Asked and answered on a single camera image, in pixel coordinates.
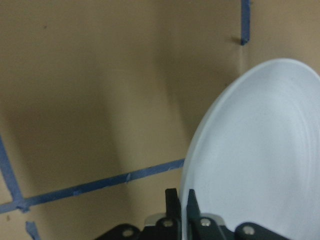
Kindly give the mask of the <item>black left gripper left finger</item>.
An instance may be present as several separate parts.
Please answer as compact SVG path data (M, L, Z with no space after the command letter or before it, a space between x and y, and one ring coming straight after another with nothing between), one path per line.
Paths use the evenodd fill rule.
M165 190L166 216L168 218L181 219L181 204L176 188Z

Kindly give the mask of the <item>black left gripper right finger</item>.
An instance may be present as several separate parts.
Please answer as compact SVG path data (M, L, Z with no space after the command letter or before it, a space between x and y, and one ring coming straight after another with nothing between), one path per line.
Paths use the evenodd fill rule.
M188 192L186 215L188 220L194 220L200 217L200 208L194 189L190 189Z

